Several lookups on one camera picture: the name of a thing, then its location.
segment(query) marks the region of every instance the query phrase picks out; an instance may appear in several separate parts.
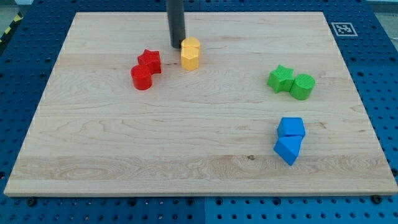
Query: blue cube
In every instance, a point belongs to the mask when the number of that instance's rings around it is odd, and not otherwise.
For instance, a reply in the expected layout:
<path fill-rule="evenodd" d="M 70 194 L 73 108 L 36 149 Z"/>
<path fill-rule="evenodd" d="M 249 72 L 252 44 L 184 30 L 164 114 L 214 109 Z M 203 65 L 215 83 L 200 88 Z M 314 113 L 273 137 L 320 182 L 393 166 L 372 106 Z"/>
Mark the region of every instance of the blue cube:
<path fill-rule="evenodd" d="M 278 137 L 305 136 L 302 118 L 282 118 L 278 126 Z"/>
<path fill-rule="evenodd" d="M 301 136 L 279 138 L 274 151 L 291 166 L 299 156 L 302 141 L 303 137 Z"/>

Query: black cylinder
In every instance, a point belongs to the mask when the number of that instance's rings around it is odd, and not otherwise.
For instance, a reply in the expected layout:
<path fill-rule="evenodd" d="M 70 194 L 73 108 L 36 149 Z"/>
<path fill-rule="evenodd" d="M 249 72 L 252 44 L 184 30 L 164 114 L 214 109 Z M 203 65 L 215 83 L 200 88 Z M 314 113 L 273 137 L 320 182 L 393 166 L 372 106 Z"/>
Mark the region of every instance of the black cylinder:
<path fill-rule="evenodd" d="M 166 0 L 167 17 L 169 18 L 170 42 L 172 47 L 181 48 L 185 39 L 184 3 L 183 0 Z"/>

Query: yellow-black hazard tape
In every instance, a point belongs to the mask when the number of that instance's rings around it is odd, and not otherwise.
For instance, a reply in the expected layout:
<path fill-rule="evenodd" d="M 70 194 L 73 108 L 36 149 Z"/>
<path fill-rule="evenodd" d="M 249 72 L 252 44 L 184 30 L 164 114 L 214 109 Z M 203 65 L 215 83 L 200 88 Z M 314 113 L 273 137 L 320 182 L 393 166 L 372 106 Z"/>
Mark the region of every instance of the yellow-black hazard tape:
<path fill-rule="evenodd" d="M 21 23 L 21 20 L 24 17 L 20 12 L 15 16 L 15 18 L 12 20 L 11 24 L 8 26 L 8 28 L 4 31 L 3 35 L 0 37 L 0 55 L 4 52 L 6 49 L 9 41 L 11 40 L 11 37 L 14 35 L 15 31 L 17 30 L 17 27 Z"/>

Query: red block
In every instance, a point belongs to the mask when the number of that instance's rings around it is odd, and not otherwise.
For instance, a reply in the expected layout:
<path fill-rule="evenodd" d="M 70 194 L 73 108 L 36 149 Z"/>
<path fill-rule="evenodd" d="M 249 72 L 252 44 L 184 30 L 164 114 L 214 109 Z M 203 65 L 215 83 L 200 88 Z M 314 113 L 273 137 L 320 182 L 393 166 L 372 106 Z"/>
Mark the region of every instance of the red block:
<path fill-rule="evenodd" d="M 146 90 L 152 86 L 152 74 L 147 65 L 136 65 L 131 71 L 131 78 L 138 90 Z"/>
<path fill-rule="evenodd" d="M 138 56 L 139 65 L 148 65 L 151 74 L 162 73 L 160 65 L 160 54 L 159 51 L 144 50 L 144 53 Z"/>

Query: wood grain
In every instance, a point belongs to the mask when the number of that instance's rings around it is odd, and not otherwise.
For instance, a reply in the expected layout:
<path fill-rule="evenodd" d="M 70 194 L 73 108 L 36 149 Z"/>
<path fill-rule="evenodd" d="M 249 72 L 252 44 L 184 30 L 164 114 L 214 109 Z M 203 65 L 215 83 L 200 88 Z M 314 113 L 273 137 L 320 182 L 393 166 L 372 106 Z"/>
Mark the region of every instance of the wood grain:
<path fill-rule="evenodd" d="M 397 193 L 322 13 L 186 13 L 186 25 L 202 44 L 192 72 L 165 13 L 77 13 L 4 193 Z M 129 71 L 145 48 L 160 51 L 163 72 L 138 91 Z M 266 86 L 278 64 L 314 76 L 308 100 Z M 307 130 L 292 167 L 273 151 L 283 116 Z"/>

